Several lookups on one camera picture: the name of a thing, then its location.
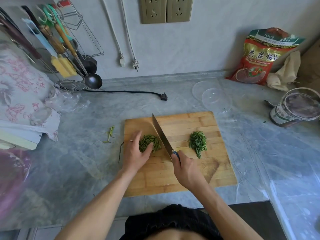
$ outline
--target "red bag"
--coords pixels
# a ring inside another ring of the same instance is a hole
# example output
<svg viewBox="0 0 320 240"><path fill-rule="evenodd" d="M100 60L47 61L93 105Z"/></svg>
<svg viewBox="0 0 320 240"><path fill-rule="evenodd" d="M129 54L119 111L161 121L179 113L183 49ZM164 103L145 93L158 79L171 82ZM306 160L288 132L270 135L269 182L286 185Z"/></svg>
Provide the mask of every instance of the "red bag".
<svg viewBox="0 0 320 240"><path fill-rule="evenodd" d="M240 65L227 79L265 85L273 62L304 40L279 28L252 30L244 42Z"/></svg>

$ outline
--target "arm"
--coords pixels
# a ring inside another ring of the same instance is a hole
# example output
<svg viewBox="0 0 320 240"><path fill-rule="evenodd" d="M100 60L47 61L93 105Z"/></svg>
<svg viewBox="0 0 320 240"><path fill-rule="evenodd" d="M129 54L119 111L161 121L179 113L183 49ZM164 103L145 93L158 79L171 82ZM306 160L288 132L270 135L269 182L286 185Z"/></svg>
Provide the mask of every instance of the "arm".
<svg viewBox="0 0 320 240"><path fill-rule="evenodd" d="M56 236L55 240L104 240L110 230L120 201L137 171L149 159L153 143L139 151L141 131L133 134L124 151L123 166L116 177Z"/></svg>
<svg viewBox="0 0 320 240"><path fill-rule="evenodd" d="M179 183L190 190L208 211L224 240L263 240L238 214L236 214L212 188L193 158L178 151L180 161L172 154L174 175Z"/></svg>

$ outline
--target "countertop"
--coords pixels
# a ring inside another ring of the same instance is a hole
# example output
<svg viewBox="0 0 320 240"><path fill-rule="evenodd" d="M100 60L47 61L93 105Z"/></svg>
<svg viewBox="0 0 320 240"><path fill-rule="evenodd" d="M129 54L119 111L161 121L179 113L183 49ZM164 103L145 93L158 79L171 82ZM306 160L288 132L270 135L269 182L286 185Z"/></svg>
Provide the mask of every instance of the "countertop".
<svg viewBox="0 0 320 240"><path fill-rule="evenodd" d="M66 224L121 168L126 119L206 111L191 90L199 81L211 81L232 99L231 109L215 118L238 179L237 185L217 192L227 204L270 200L289 239L320 239L319 122L280 128L270 121L263 100L276 104L283 92L214 76L199 72L104 81L106 90L165 92L168 101L151 94L83 92L91 104L62 114L58 142L44 135L29 152L26 188L0 229ZM112 143L102 143L113 125ZM169 204L202 207L190 192L163 193L123 198L116 216L154 212Z"/></svg>

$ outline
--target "blue knife handle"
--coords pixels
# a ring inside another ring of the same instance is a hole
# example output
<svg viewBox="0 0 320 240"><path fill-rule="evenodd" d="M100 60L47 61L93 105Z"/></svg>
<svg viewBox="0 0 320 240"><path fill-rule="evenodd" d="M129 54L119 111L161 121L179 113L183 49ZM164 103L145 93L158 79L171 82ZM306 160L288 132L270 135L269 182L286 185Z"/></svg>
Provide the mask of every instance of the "blue knife handle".
<svg viewBox="0 0 320 240"><path fill-rule="evenodd" d="M173 153L178 157L178 159L179 159L179 161L180 161L179 154L178 154L175 150L173 150Z"/></svg>

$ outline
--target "green vegetable scrap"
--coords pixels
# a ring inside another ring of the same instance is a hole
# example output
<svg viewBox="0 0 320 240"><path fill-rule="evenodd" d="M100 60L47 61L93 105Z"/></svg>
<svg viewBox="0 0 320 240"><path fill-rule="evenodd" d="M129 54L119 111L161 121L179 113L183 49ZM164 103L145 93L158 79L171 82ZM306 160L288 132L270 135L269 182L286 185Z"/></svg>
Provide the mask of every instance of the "green vegetable scrap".
<svg viewBox="0 0 320 240"><path fill-rule="evenodd" d="M197 157L201 157L201 152L207 150L206 136L202 131L194 131L190 134L189 147L195 150Z"/></svg>
<svg viewBox="0 0 320 240"><path fill-rule="evenodd" d="M144 135L142 139L139 141L139 150L141 152L144 152L147 148L147 146L153 142L153 149L152 152L156 152L161 148L160 141L158 137L154 135Z"/></svg>
<svg viewBox="0 0 320 240"><path fill-rule="evenodd" d="M106 134L109 134L108 140L102 141L103 143L111 143L109 140L110 140L110 137L114 138L114 136L112 136L114 128L115 128L115 126L112 126L112 127L108 128L108 129L110 129L109 132L106 132Z"/></svg>

